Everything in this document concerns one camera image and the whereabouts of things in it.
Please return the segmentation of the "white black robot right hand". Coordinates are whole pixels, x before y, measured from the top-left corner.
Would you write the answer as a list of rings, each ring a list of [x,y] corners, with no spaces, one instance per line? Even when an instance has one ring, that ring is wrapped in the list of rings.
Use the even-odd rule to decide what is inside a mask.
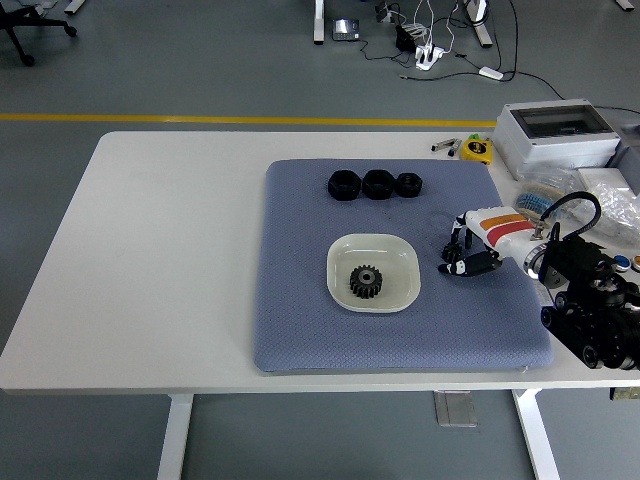
[[[469,210],[453,222],[438,271],[471,277],[497,270],[512,258],[521,270],[538,279],[546,241],[535,239],[535,226],[513,207]]]

